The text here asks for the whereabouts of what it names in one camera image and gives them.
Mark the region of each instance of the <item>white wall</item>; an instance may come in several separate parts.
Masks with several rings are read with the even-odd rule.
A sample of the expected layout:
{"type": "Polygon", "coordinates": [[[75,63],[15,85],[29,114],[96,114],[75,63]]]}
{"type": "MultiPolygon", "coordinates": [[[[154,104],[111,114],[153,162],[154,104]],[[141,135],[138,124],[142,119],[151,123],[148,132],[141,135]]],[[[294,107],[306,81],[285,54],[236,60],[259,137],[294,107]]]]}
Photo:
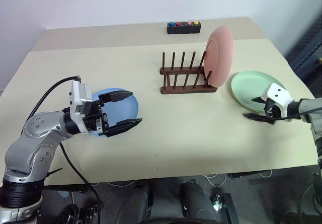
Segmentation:
{"type": "Polygon", "coordinates": [[[321,10],[322,0],[0,0],[0,90],[46,28],[249,17],[286,54],[321,10]]]}

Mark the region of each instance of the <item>pink plate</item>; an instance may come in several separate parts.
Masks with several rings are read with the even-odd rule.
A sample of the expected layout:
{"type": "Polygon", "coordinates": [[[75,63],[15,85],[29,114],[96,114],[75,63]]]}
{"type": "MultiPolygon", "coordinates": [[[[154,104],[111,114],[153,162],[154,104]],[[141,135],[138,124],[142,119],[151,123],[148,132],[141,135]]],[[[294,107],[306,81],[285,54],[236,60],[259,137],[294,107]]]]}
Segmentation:
{"type": "Polygon", "coordinates": [[[232,45],[232,33],[226,25],[215,29],[208,39],[204,70],[206,77],[212,71],[208,84],[213,87],[220,87],[227,79],[232,62],[232,45]]]}

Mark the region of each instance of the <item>beige table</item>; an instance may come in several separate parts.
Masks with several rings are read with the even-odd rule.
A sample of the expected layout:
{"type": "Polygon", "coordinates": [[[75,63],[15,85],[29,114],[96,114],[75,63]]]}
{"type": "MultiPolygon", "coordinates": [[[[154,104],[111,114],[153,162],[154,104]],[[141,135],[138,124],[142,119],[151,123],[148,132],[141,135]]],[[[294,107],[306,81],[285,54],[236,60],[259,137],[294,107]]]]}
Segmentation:
{"type": "MultiPolygon", "coordinates": [[[[30,111],[59,79],[80,75],[95,93],[109,87],[133,91],[143,121],[111,138],[76,135],[63,142],[75,166],[90,182],[230,173],[316,163],[310,125],[301,121],[275,126],[248,120],[231,95],[231,78],[259,70],[277,78],[295,99],[312,94],[284,57],[248,19],[202,21],[197,35],[167,35],[165,24],[49,30],[39,38],[0,97],[0,176],[6,149],[20,134],[30,111]],[[216,93],[161,95],[158,73],[162,52],[193,51],[201,58],[211,31],[227,24],[234,36],[232,68],[216,93]]],[[[68,106],[70,83],[57,88],[39,111],[68,106]]],[[[81,183],[57,149],[51,170],[64,167],[46,184],[81,183]]]]}

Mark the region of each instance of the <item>green plate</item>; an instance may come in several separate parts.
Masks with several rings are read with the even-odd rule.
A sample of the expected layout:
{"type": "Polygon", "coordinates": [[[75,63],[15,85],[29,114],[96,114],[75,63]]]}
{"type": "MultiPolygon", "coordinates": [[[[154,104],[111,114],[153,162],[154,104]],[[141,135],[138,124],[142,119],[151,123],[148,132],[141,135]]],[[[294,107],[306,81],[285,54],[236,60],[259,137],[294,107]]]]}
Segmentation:
{"type": "Polygon", "coordinates": [[[252,102],[252,99],[260,97],[271,83],[285,88],[282,83],[268,74],[259,71],[243,71],[233,77],[231,90],[236,100],[244,107],[255,112],[264,112],[264,104],[252,102]]]}

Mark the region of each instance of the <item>plate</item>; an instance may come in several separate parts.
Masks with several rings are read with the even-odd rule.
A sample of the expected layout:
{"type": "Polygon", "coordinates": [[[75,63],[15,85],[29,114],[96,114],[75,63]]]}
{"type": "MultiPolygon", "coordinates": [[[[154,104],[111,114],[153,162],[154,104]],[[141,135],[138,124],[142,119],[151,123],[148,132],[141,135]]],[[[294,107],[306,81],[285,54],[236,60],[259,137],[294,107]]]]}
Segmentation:
{"type": "MultiPolygon", "coordinates": [[[[122,88],[107,88],[105,90],[99,91],[92,96],[93,101],[99,99],[100,94],[114,92],[114,91],[124,91],[122,88]]],[[[102,112],[106,113],[109,126],[116,125],[117,122],[126,119],[136,118],[139,112],[139,104],[134,95],[125,98],[119,102],[108,102],[104,104],[102,112]]],[[[96,131],[92,132],[93,135],[98,136],[96,131]]]]}
{"type": "Polygon", "coordinates": [[[233,77],[231,90],[236,100],[244,107],[255,112],[264,112],[264,104],[252,102],[252,99],[260,97],[271,83],[285,88],[282,83],[268,74],[259,71],[243,71],[233,77]]]}
{"type": "Polygon", "coordinates": [[[233,38],[228,26],[220,26],[211,33],[204,58],[205,76],[212,71],[209,85],[220,87],[226,81],[232,62],[232,47],[233,38]]]}

